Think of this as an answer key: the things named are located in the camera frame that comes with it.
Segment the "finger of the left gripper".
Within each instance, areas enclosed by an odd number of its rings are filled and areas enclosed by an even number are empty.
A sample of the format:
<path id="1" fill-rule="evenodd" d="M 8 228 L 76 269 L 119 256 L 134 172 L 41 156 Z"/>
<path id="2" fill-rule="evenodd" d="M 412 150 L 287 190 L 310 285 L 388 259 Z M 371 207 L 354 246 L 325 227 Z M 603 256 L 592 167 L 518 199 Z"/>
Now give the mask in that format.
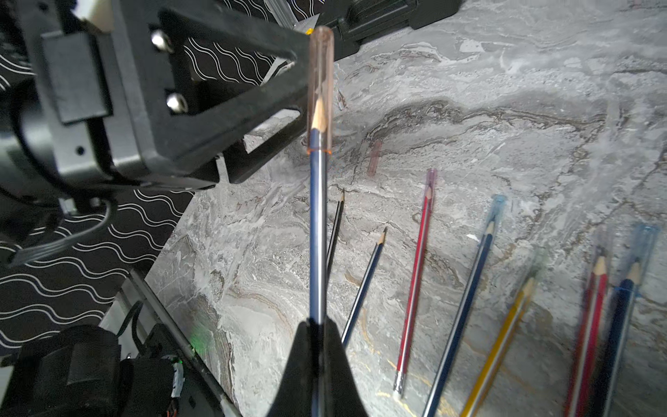
<path id="1" fill-rule="evenodd" d="M 306 35 L 214 1 L 114 1 L 112 39 L 123 68 L 167 68 L 187 38 L 229 40 L 243 50 L 309 65 Z"/>

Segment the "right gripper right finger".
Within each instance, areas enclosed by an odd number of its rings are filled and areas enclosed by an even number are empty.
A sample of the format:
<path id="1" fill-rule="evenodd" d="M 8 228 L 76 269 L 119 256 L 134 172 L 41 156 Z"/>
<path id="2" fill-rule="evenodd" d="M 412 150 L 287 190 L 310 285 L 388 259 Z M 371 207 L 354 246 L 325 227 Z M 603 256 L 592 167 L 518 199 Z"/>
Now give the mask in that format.
<path id="1" fill-rule="evenodd" d="M 322 328 L 321 415 L 368 416 L 342 346 L 340 331 L 330 318 Z"/>

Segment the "dark grey pencil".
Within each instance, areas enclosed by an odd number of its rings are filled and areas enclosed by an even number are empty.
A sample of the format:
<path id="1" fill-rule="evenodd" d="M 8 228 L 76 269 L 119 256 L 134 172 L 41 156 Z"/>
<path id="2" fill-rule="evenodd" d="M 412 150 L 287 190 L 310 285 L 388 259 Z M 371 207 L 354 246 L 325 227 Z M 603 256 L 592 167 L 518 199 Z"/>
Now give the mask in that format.
<path id="1" fill-rule="evenodd" d="M 331 234 L 329 244 L 328 244 L 327 280 L 329 280 L 329 278 L 330 278 L 332 267 L 333 267 L 333 258 L 335 256 L 336 245 L 338 243 L 338 236 L 339 236 L 339 233 L 340 233 L 340 225 L 341 225 L 341 222 L 342 222 L 344 205 L 345 205 L 345 192 L 342 191 L 342 193 L 340 195 L 340 200 L 337 203 L 337 207 L 336 207 L 336 211 L 335 211 L 335 218 L 333 219 L 332 234 Z"/>

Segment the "clear orange pencil cap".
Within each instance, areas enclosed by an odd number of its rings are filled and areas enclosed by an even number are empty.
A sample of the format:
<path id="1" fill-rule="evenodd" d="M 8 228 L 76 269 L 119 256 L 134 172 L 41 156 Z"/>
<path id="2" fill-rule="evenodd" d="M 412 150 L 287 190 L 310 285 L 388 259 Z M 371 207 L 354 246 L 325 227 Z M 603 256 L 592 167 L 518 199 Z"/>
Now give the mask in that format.
<path id="1" fill-rule="evenodd" d="M 317 26 L 309 37 L 307 94 L 307 152 L 332 153 L 335 35 Z"/>

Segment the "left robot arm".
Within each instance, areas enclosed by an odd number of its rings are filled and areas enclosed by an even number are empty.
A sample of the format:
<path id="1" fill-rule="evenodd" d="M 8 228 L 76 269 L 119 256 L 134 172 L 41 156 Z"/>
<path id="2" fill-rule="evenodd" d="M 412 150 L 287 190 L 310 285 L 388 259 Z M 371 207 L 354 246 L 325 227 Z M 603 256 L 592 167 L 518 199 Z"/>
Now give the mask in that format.
<path id="1" fill-rule="evenodd" d="M 72 1 L 4 1 L 1 49 L 27 78 L 1 90 L 1 263 L 42 261 L 111 225 L 124 191 L 199 191 L 243 182 L 306 128 L 308 40 L 214 1 L 114 1 L 113 26 L 83 23 Z M 195 82 L 189 38 L 229 42 L 292 67 L 258 86 Z M 76 325 L 24 342 L 4 416 L 222 413 L 196 359 L 165 326 L 135 359 L 116 334 Z"/>

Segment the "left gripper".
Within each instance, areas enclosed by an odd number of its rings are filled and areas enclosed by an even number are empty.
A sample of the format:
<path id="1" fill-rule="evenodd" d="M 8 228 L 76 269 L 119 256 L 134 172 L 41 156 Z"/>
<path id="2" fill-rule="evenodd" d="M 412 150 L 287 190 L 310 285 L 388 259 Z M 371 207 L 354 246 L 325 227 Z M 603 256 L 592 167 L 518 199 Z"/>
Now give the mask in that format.
<path id="1" fill-rule="evenodd" d="M 174 53 L 160 24 L 129 18 L 102 33 L 72 1 L 4 1 L 1 44 L 27 58 L 31 77 L 1 95 L 4 190 L 206 189 L 246 181 L 307 128 L 307 69 L 191 115 L 175 88 Z M 247 152 L 242 139 L 283 109 L 300 113 Z"/>

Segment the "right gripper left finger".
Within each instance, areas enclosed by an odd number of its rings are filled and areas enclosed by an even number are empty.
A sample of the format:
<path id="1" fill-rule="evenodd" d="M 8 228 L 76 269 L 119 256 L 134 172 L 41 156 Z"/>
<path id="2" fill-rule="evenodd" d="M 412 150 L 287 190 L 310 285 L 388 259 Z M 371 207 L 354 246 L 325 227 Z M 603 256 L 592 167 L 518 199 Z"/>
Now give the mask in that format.
<path id="1" fill-rule="evenodd" d="M 283 376 L 267 416 L 312 416 L 314 384 L 317 375 L 317 326 L 301 322 L 289 352 Z"/>

